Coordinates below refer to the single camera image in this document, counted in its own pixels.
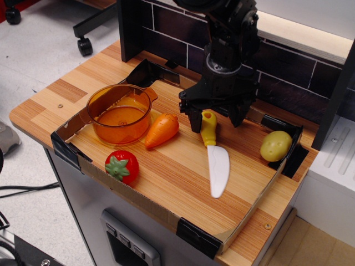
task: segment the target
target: office chair base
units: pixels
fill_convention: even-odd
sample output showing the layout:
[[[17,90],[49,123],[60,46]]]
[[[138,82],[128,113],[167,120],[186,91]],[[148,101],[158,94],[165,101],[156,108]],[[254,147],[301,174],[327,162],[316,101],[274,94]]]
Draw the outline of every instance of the office chair base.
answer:
[[[14,7],[6,9],[5,17],[6,21],[12,25],[17,25],[21,21],[20,11]]]

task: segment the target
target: gray floor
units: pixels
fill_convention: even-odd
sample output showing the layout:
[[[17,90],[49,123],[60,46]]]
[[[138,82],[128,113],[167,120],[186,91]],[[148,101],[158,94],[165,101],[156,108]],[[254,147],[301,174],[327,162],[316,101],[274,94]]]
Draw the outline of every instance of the gray floor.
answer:
[[[19,25],[0,23],[0,117],[91,56],[82,57],[73,26],[97,12],[73,0],[41,0],[21,12]],[[112,19],[86,35],[94,54],[119,39]],[[40,144],[15,129],[21,145],[4,159],[0,186],[42,186],[55,182]],[[0,191],[0,195],[14,191]],[[0,198],[9,231],[65,265],[92,265],[72,214],[59,188]]]

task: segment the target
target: wooden countertop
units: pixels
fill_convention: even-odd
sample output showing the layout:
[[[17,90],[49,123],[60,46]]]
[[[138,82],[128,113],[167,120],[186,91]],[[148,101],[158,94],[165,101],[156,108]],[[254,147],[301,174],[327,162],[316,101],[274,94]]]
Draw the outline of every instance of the wooden countertop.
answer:
[[[147,52],[127,63],[120,58],[120,44],[116,42],[16,107],[10,114],[12,123],[53,150],[51,133],[85,107],[97,90],[123,80],[144,58],[161,65],[165,63]],[[195,80],[199,78],[183,68],[175,71]],[[245,216],[275,174],[259,154],[261,141],[269,131],[247,120],[235,129],[228,118],[217,115],[217,143],[229,152],[231,175],[225,193],[220,199],[213,199],[206,148],[201,136],[191,131],[188,117],[179,114],[181,89],[163,81],[156,81],[152,88],[158,94],[152,115],[176,113],[180,130],[171,141],[149,151],[144,147],[144,139],[118,147],[133,152],[140,162],[140,176],[132,185],[133,189],[214,236],[228,232]],[[293,179],[281,176],[277,180],[229,249],[215,258],[223,265],[253,263],[317,155],[311,145],[318,125],[259,101],[254,106],[294,125],[303,125],[301,144],[310,152]],[[90,125],[70,141],[103,171],[104,160],[115,150],[100,142]],[[271,229],[265,228],[265,224],[270,224]]]

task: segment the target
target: yellow potato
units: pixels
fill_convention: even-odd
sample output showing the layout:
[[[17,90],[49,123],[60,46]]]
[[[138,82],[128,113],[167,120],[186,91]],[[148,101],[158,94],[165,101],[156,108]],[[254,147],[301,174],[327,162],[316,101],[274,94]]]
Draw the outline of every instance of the yellow potato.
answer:
[[[292,144],[292,138],[284,131],[274,131],[262,141],[261,156],[268,162],[277,162],[285,157]]]

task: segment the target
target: toy carrot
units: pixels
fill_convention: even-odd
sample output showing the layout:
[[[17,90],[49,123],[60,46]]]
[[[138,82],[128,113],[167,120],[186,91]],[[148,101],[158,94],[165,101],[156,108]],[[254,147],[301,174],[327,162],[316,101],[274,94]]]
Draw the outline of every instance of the toy carrot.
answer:
[[[178,117],[174,114],[161,114],[154,121],[145,139],[147,148],[155,147],[171,139],[178,133]]]

